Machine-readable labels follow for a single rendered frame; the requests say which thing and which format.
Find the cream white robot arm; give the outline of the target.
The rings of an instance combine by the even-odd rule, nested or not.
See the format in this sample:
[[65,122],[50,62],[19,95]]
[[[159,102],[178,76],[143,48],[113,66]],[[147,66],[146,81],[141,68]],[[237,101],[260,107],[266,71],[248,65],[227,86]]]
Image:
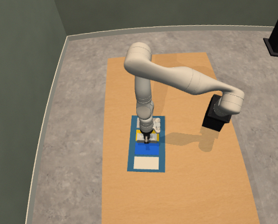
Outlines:
[[[140,120],[140,130],[160,133],[160,118],[153,121],[150,80],[177,88],[191,95],[222,91],[221,98],[214,105],[218,116],[239,114],[243,105],[244,92],[236,87],[217,81],[189,67],[163,67],[151,62],[150,47],[142,42],[133,43],[126,54],[124,69],[135,76],[136,114]],[[148,79],[148,80],[147,80]],[[221,101],[221,103],[220,103]],[[153,126],[154,125],[154,126]]]

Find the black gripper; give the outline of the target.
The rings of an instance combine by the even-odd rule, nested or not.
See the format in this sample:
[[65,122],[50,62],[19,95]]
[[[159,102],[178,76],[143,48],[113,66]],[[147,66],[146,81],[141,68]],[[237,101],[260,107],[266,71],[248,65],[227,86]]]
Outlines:
[[152,131],[145,133],[140,130],[140,132],[143,134],[143,138],[145,139],[144,144],[149,144],[150,134],[152,133]]

